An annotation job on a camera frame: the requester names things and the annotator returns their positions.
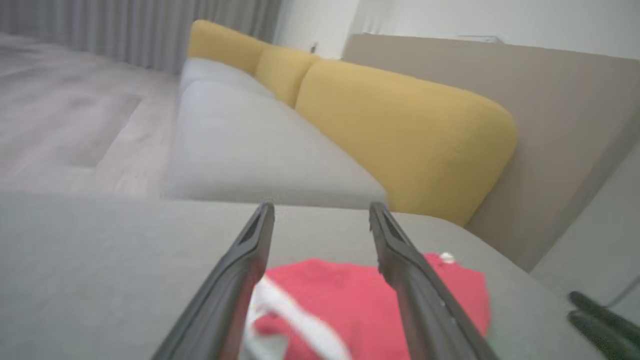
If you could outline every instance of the curtain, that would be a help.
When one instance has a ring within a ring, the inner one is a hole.
[[[0,0],[0,31],[178,74],[194,20],[271,42],[280,1]]]

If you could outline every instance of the white wall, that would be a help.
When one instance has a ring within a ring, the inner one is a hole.
[[[640,59],[638,0],[390,0],[392,35],[496,35],[507,44]]]
[[[640,142],[531,275],[565,297],[610,302],[640,275]],[[640,288],[615,309],[640,322]]]
[[[274,43],[340,58],[358,0],[283,0]]]

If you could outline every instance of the gray table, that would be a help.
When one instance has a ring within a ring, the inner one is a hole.
[[[0,359],[148,359],[253,204],[0,193]],[[502,359],[600,359],[561,299],[464,229],[398,214],[423,252],[486,274]],[[362,210],[276,207],[269,266],[374,266]]]

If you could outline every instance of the sofa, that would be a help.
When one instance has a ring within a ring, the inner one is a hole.
[[[466,224],[516,145],[471,92],[197,20],[163,196],[367,208]]]

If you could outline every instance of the red cloth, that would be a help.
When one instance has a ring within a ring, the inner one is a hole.
[[[484,274],[447,264],[438,254],[425,255],[482,335],[490,322]],[[266,275],[307,312],[326,322],[340,336],[352,359],[410,359],[396,292],[378,269],[311,259],[270,269]],[[319,359],[318,355],[275,315],[254,323],[263,335],[289,339],[286,360]]]

